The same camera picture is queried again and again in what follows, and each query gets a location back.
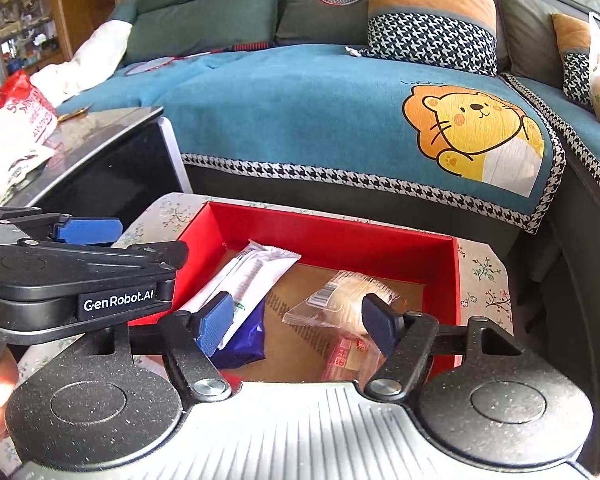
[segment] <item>houndstooth pillow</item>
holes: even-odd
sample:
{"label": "houndstooth pillow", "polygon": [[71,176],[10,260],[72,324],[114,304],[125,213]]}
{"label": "houndstooth pillow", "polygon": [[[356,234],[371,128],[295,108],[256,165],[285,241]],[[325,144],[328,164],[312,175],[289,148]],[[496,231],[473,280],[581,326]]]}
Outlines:
{"label": "houndstooth pillow", "polygon": [[591,108],[589,97],[589,56],[576,52],[564,54],[564,94],[586,107]]}
{"label": "houndstooth pillow", "polygon": [[396,12],[369,19],[366,57],[411,61],[496,75],[496,38],[473,23],[446,16]]}

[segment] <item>sofa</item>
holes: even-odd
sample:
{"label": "sofa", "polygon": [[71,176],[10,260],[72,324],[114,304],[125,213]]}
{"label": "sofa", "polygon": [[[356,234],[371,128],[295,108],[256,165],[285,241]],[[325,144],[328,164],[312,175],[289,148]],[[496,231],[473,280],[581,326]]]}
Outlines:
{"label": "sofa", "polygon": [[[600,472],[600,123],[562,91],[551,18],[600,15],[600,0],[495,3],[498,75],[485,76],[352,56],[368,41],[368,0],[123,0],[134,26],[122,66],[58,112],[163,106],[196,193],[472,238],[503,260],[523,240],[550,359],[594,405],[581,460]],[[176,60],[126,74],[163,56]],[[534,124],[530,176],[462,178],[431,153],[436,88],[475,89],[490,96],[480,108]]]}

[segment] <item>white wrapper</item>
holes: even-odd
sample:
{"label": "white wrapper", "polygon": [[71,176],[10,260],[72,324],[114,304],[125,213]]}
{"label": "white wrapper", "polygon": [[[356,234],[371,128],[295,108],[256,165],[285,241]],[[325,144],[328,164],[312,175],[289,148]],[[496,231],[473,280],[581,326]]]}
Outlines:
{"label": "white wrapper", "polygon": [[300,257],[300,254],[291,251],[251,241],[181,310],[197,312],[219,292],[231,294],[234,298],[234,322],[218,345],[218,349],[222,349],[262,298]]}
{"label": "white wrapper", "polygon": [[8,199],[11,187],[21,183],[30,171],[55,153],[36,143],[37,139],[39,142],[46,139],[46,128],[53,131],[58,124],[50,112],[42,107],[40,110],[40,114],[32,115],[17,105],[0,109],[0,205]]}

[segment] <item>white cloth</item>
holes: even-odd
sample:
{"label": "white cloth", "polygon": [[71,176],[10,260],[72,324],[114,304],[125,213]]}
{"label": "white cloth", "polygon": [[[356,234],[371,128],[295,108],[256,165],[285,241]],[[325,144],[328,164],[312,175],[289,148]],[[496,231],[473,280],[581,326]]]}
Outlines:
{"label": "white cloth", "polygon": [[131,23],[112,20],[101,25],[75,53],[59,65],[45,66],[31,76],[54,107],[106,81],[116,71],[126,52]]}
{"label": "white cloth", "polygon": [[529,143],[515,137],[487,152],[482,181],[529,197],[541,165],[542,159]]}

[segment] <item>houndstooth trim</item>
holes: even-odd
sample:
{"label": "houndstooth trim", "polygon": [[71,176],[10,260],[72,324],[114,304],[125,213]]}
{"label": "houndstooth trim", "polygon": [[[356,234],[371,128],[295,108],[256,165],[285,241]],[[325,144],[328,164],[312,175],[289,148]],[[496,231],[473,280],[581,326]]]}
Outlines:
{"label": "houndstooth trim", "polygon": [[354,171],[332,170],[330,168],[317,168],[314,166],[300,166],[299,164],[280,164],[277,162],[248,162],[244,160],[231,160],[208,155],[195,155],[184,153],[182,160],[185,164],[224,171],[241,176],[259,176],[264,178],[282,178],[287,180],[308,180],[311,182],[328,182],[330,184],[343,184],[344,186],[361,187],[363,189],[376,189],[392,193],[413,196],[451,205],[467,211],[501,220],[520,227],[525,231],[535,234],[540,225],[544,212],[549,207],[543,200],[531,215],[485,202],[479,198],[438,189],[423,184],[415,184],[405,180],[397,180],[386,176],[377,176]]}
{"label": "houndstooth trim", "polygon": [[591,153],[589,148],[586,147],[584,142],[580,139],[573,127],[555,113],[551,107],[533,93],[529,88],[524,86],[520,81],[517,80],[511,74],[503,74],[512,86],[518,90],[528,101],[532,102],[536,108],[538,108],[554,125],[554,127],[560,131],[564,136],[564,140],[570,147],[571,151],[580,159],[584,167],[587,168],[589,173],[593,176],[593,179],[600,186],[600,161],[596,156]]}
{"label": "houndstooth trim", "polygon": [[546,130],[549,132],[549,138],[551,139],[553,157],[551,161],[551,170],[549,172],[549,178],[547,179],[546,185],[544,186],[544,191],[540,196],[540,202],[538,202],[536,210],[531,215],[532,223],[535,226],[534,231],[531,234],[535,234],[538,230],[538,226],[540,225],[542,217],[549,209],[551,202],[554,200],[555,193],[558,191],[560,183],[562,182],[562,175],[564,174],[564,166],[566,164],[564,148],[562,147],[562,143],[560,142],[558,135],[556,135],[554,128],[547,120],[547,117],[544,116],[541,110],[538,110],[538,106],[534,102],[532,102],[528,98],[528,96],[524,95],[523,92],[520,92],[515,85],[510,84],[508,77],[509,74],[503,75],[507,77],[503,78],[502,76],[500,76],[500,79],[502,79],[502,81],[513,91],[517,91],[519,94],[521,94],[523,99],[527,102],[527,104],[531,106],[534,110],[536,110],[536,112],[538,112],[538,116],[540,117],[540,120],[542,121],[542,124],[544,124]]}
{"label": "houndstooth trim", "polygon": [[589,54],[567,52],[564,54],[564,83],[562,91],[569,98],[589,108]]}
{"label": "houndstooth trim", "polygon": [[496,38],[473,23],[419,12],[369,19],[365,57],[411,61],[495,76]]}

